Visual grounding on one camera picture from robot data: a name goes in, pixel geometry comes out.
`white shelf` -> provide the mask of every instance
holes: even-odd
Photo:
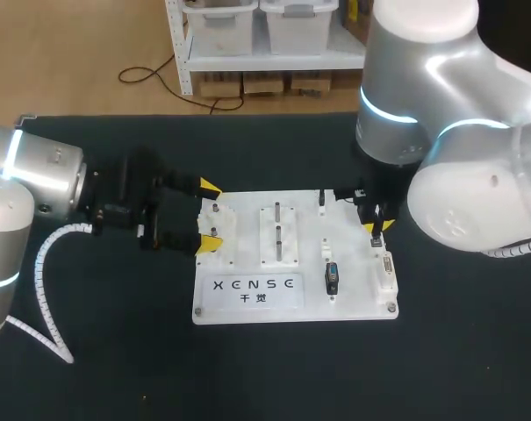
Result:
[[[191,72],[244,72],[274,70],[333,70],[363,68],[366,47],[335,19],[332,22],[327,51],[322,55],[273,55],[264,16],[254,21],[254,53],[235,57],[203,57],[197,40],[187,37]]]

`cardboard box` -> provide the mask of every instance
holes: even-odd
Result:
[[[302,96],[326,96],[332,86],[332,72],[312,70],[292,72],[291,92]]]
[[[365,46],[369,38],[374,0],[348,0],[345,27]]]
[[[281,72],[244,72],[244,94],[283,94]]]

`black cable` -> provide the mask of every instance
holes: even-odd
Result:
[[[176,55],[172,54],[172,56],[169,57],[166,61],[164,61],[163,64],[161,64],[156,70],[154,70],[152,68],[146,68],[144,66],[132,66],[131,68],[125,68],[125,69],[121,70],[118,73],[118,81],[121,82],[121,83],[141,83],[141,82],[144,82],[147,79],[150,79],[152,76],[157,76],[158,79],[160,79],[160,82],[163,85],[163,87],[171,95],[175,96],[178,99],[181,99],[182,101],[185,101],[186,103],[192,103],[194,105],[198,105],[199,107],[203,107],[203,108],[206,108],[206,109],[210,110],[209,115],[211,115],[216,110],[218,110],[218,111],[236,111],[236,110],[239,110],[244,105],[244,98],[241,97],[241,96],[239,98],[217,98],[216,101],[214,101],[214,103],[212,105],[209,105],[208,103],[198,103],[197,101],[191,101],[190,99],[183,98],[182,96],[178,95],[176,92],[171,90],[171,88],[168,86],[168,84],[165,83],[165,81],[163,80],[161,75],[158,73],[160,70],[165,68],[169,63],[171,63],[175,59],[175,57],[176,57]],[[146,76],[144,76],[144,77],[141,77],[140,79],[133,79],[133,80],[130,80],[130,81],[127,80],[127,79],[123,79],[123,75],[126,74],[127,72],[132,71],[132,70],[144,70],[144,71],[147,71],[148,74]],[[233,107],[233,108],[217,107],[216,105],[219,103],[219,101],[222,101],[223,99],[240,99],[240,104],[235,106],[235,107]]]

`black table surface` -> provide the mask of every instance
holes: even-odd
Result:
[[[351,114],[25,123],[91,161],[151,146],[224,191],[353,185],[354,128]],[[163,224],[196,229],[198,206],[167,195]],[[35,221],[11,311],[44,333],[33,260],[60,225]],[[531,256],[447,249],[406,212],[386,240],[398,272],[396,321],[196,326],[194,259],[141,252],[129,232],[69,235],[49,252],[45,288],[76,363],[4,327],[0,420],[531,416]]]

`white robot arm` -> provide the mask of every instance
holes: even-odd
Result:
[[[530,253],[531,74],[484,45],[477,0],[376,0],[373,15],[359,147],[389,167],[420,164],[407,203],[431,238]]]
[[[148,250],[162,247],[190,255],[216,250],[219,238],[158,230],[163,189],[209,199],[220,194],[203,178],[166,168],[144,148],[95,170],[86,166],[78,147],[0,127],[0,329],[10,311],[34,215],[64,220],[81,212],[94,234],[104,225],[132,230]]]

